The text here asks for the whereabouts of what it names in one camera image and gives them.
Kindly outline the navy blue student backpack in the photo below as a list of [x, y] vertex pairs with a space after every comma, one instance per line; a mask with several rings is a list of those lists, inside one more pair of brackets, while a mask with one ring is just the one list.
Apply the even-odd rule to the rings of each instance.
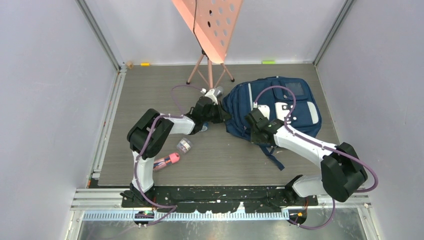
[[288, 123], [296, 130], [314, 138], [321, 129], [322, 116], [307, 82], [301, 78], [271, 76], [240, 83], [223, 98], [222, 106], [231, 114], [231, 119], [225, 122], [229, 134], [251, 140], [251, 128], [245, 116], [253, 110], [255, 99], [258, 104], [269, 106], [270, 120], [282, 120], [292, 110]]

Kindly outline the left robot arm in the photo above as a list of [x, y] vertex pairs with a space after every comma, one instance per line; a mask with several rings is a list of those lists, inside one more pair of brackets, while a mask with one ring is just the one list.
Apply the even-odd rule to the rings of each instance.
[[127, 134], [127, 141], [133, 154], [133, 178], [130, 190], [134, 200], [141, 207], [153, 202], [150, 189], [154, 185], [153, 168], [156, 155], [161, 151], [169, 135], [194, 135], [204, 123], [220, 124], [231, 118], [220, 101], [202, 96], [182, 115], [160, 113], [150, 108]]

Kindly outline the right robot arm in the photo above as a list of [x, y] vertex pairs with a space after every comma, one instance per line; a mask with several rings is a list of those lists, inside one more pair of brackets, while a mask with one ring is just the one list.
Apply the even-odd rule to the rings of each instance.
[[368, 180], [365, 166], [359, 162], [355, 149], [344, 142], [335, 145], [323, 142], [294, 129], [280, 119], [269, 120], [259, 108], [245, 116], [250, 125], [250, 140], [290, 150], [320, 169], [316, 175], [301, 175], [288, 183], [285, 198], [299, 205], [305, 197], [328, 195], [345, 202]]

